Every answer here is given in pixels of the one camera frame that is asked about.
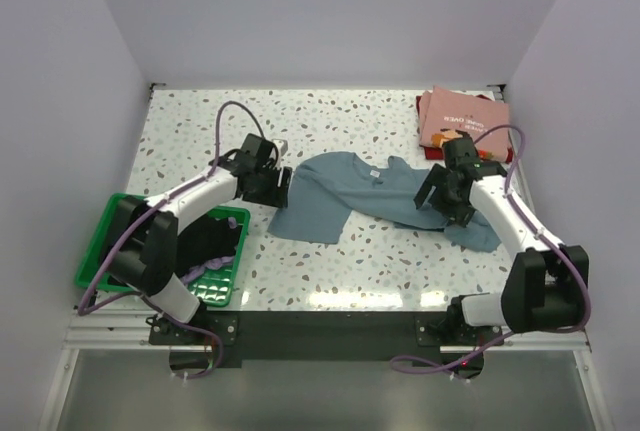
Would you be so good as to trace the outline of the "blue t-shirt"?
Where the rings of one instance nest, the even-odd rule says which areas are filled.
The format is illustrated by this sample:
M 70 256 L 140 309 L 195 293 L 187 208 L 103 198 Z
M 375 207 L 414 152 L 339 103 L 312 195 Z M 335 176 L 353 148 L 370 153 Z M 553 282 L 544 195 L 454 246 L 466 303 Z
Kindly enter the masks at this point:
M 429 204 L 415 206 L 414 196 L 428 173 L 396 156 L 388 158 L 385 168 L 371 166 L 352 152 L 312 157 L 294 171 L 288 204 L 276 211 L 268 232 L 281 239 L 336 244 L 356 211 L 399 228 L 441 232 L 473 251 L 495 251 L 501 241 L 480 213 L 461 227 Z

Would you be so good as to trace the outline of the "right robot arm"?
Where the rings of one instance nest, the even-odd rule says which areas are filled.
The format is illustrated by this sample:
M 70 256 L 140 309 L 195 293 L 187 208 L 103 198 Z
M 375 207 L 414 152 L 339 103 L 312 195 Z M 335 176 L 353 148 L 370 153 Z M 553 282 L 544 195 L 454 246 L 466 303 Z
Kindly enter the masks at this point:
M 481 214 L 512 260 L 503 290 L 452 299 L 445 320 L 448 337 L 469 343 L 481 327 L 514 333 L 571 332 L 591 313 L 589 257 L 583 247 L 564 244 L 549 232 L 513 190 L 508 171 L 484 160 L 469 137 L 443 147 L 417 192 L 416 206 L 429 204 L 458 226 Z

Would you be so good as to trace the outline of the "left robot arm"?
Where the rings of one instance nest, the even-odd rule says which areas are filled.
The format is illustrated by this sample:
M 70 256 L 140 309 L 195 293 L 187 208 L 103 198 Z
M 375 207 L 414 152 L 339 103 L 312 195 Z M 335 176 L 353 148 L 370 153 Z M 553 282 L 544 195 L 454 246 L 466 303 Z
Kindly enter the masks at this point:
M 292 169 L 281 164 L 288 143 L 249 134 L 242 146 L 164 193 L 127 195 L 116 205 L 101 250 L 101 269 L 173 318 L 185 343 L 207 331 L 201 300 L 177 276 L 179 237 L 212 209 L 234 199 L 284 208 Z

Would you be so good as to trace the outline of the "pink folded t-shirt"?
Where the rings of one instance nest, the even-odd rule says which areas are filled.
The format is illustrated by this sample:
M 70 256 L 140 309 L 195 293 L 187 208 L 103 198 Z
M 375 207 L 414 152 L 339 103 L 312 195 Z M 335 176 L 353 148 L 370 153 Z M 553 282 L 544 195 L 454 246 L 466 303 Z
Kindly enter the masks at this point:
M 439 86 L 419 96 L 417 110 L 419 144 L 438 150 L 463 133 L 477 139 L 495 126 L 510 123 L 508 104 Z

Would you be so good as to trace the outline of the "black garment in basket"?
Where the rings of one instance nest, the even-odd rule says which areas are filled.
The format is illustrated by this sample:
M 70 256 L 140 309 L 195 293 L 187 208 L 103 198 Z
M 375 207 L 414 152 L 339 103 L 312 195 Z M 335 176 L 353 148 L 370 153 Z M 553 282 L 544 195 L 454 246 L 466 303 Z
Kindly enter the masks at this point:
M 117 247 L 122 235 L 149 209 L 145 202 L 134 198 L 126 198 L 116 206 L 100 254 L 102 263 L 113 256 L 106 267 L 109 283 L 154 295 L 173 276 L 182 278 L 212 260 L 224 265 L 234 261 L 240 249 L 242 221 L 215 210 L 183 230 L 178 229 L 178 218 L 172 213 L 155 212 Z

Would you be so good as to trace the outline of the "lavender garment in basket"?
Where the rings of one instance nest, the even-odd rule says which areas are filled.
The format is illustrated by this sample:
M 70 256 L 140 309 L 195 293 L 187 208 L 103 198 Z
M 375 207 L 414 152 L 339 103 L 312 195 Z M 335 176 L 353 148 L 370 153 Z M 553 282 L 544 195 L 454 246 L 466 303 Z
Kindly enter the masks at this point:
M 199 218 L 178 236 L 175 274 L 188 285 L 208 270 L 233 264 L 241 237 L 242 226 L 235 217 Z

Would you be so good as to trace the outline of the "green plastic basket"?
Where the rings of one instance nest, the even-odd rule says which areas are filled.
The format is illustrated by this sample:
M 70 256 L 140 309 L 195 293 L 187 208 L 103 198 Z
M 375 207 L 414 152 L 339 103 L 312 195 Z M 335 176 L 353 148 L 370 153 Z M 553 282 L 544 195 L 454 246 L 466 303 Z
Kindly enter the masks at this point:
M 113 194 L 102 212 L 97 227 L 91 237 L 88 248 L 80 261 L 74 276 L 74 284 L 86 289 L 100 266 L 100 253 L 106 232 L 114 215 L 117 204 L 127 197 L 124 193 Z M 189 291 L 201 298 L 208 306 L 224 307 L 231 300 L 235 278 L 239 269 L 244 241 L 248 234 L 251 214 L 248 209 L 232 206 L 219 206 L 207 213 L 215 218 L 235 217 L 242 226 L 241 249 L 233 264 L 219 270 L 208 270 L 195 282 L 187 285 Z

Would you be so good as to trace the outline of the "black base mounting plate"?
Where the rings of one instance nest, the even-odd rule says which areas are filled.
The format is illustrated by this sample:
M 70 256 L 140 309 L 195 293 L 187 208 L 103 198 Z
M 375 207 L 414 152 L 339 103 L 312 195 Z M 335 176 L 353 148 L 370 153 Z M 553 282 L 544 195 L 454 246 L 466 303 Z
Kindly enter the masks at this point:
M 201 328 L 221 342 L 179 327 L 164 317 L 146 320 L 149 343 L 171 349 L 175 370 L 202 370 L 208 360 L 222 368 L 246 361 L 389 361 L 414 355 L 448 363 L 441 349 L 478 349 L 502 335 L 497 325 L 471 327 L 443 311 L 209 311 Z

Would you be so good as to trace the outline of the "aluminium frame rail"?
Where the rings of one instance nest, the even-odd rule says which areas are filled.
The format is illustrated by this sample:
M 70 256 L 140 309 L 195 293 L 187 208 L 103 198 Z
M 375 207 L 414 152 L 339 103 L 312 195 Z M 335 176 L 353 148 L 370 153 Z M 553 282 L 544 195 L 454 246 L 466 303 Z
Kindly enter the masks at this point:
M 150 327 L 145 320 L 150 311 L 99 310 L 88 316 L 73 316 L 63 339 L 65 349 L 142 350 L 150 349 Z M 490 351 L 590 351 L 585 332 L 516 334 L 494 345 Z

